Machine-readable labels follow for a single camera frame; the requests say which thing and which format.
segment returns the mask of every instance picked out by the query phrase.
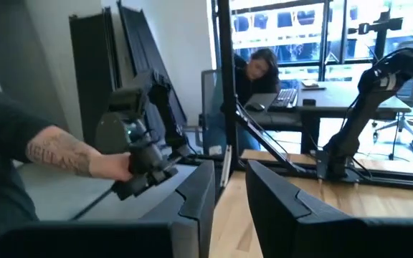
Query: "computer mouse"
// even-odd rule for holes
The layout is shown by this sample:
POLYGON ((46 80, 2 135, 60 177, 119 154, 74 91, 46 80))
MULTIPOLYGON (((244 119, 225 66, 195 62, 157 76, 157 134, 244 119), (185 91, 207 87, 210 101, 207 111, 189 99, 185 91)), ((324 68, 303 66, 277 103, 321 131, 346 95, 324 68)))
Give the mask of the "computer mouse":
POLYGON ((265 106, 259 104, 257 102, 251 102, 247 105, 246 110, 255 111, 255 112, 262 112, 265 110, 265 106))

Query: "person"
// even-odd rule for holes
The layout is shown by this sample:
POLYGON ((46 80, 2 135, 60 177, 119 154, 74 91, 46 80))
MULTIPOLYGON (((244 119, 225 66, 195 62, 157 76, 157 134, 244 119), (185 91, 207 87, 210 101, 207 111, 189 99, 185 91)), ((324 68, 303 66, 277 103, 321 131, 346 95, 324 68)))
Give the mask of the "person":
POLYGON ((38 220, 12 160, 47 164, 78 176, 127 181, 132 177, 129 156, 102 155, 0 92, 0 236, 38 220))
MULTIPOLYGON (((255 93, 274 93, 280 90, 277 57, 268 48, 259 49, 251 55, 246 63, 239 55, 234 55, 235 90, 238 102, 245 106, 255 93)), ((223 103, 222 78, 219 72, 217 85, 206 116, 207 130, 204 136, 205 149, 208 155, 224 155, 226 148, 226 126, 224 113, 220 110, 223 103)), ((241 125, 237 125, 238 151, 246 149, 259 150, 260 144, 241 125)))

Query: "wall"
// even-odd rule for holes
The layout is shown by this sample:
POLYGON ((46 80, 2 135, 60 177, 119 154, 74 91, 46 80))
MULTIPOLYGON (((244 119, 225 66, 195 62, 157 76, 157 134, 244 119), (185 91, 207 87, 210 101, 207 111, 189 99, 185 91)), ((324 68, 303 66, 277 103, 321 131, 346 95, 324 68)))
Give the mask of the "wall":
POLYGON ((101 12, 100 0, 25 0, 47 56, 70 132, 82 138, 69 16, 101 12))
MULTIPOLYGON (((123 5, 142 9, 159 52, 174 84, 189 125, 197 125, 201 112, 202 70, 213 66, 209 27, 209 0, 124 0, 123 5)), ((115 1, 102 0, 118 15, 115 1)))
MULTIPOLYGON (((82 125, 68 16, 97 14, 101 12, 102 6, 111 6, 120 75, 125 85, 133 75, 115 0, 25 0, 25 2, 44 47, 70 132, 81 138, 82 125)), ((211 19, 207 15, 208 2, 209 0, 123 1, 124 6, 143 9, 145 12, 190 125, 198 123, 198 114, 201 112, 200 73, 213 67, 209 37, 211 19)))
POLYGON ((34 113, 67 129, 38 34, 22 0, 0 0, 0 85, 34 113))

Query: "dark hair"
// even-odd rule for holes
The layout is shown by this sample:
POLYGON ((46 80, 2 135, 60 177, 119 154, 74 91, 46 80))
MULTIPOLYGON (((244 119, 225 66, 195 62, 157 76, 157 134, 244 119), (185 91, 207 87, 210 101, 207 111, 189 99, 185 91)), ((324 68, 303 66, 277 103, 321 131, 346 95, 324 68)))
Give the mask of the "dark hair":
POLYGON ((275 55, 275 53, 268 48, 259 49, 251 55, 251 60, 256 59, 265 60, 267 65, 269 66, 267 73, 260 79, 256 80, 256 83, 259 83, 260 85, 266 85, 267 87, 272 85, 275 86, 275 90, 279 90, 280 78, 278 77, 279 71, 277 65, 277 56, 275 55))

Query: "desk leg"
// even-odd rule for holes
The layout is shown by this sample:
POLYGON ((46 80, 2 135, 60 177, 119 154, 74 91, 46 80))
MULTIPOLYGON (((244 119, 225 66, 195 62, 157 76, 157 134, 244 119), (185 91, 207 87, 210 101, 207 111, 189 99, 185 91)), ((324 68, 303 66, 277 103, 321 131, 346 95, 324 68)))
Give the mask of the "desk leg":
POLYGON ((320 118, 313 115, 313 113, 306 113, 301 114, 300 119, 303 126, 300 153, 310 154, 310 151, 317 150, 316 144, 318 144, 320 138, 320 118))

